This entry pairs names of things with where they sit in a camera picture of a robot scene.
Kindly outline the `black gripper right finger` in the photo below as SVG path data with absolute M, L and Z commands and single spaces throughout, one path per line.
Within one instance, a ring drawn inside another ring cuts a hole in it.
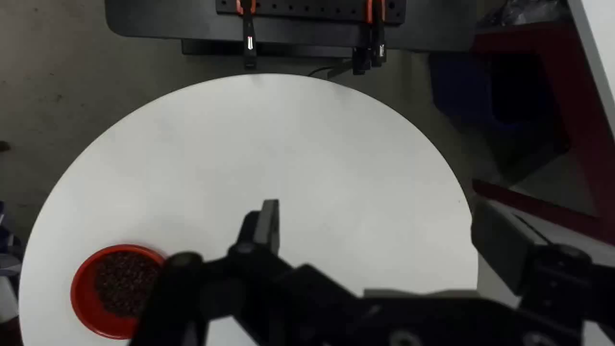
M 478 200 L 470 240 L 499 286 L 520 303 L 562 303 L 578 296 L 578 251 L 547 242 L 505 207 Z

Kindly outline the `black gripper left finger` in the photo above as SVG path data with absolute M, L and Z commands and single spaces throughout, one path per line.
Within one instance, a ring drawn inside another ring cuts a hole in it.
M 280 248 L 280 217 L 278 201 L 264 200 L 259 209 L 249 211 L 239 226 L 232 251 L 249 253 L 255 248 L 278 253 Z

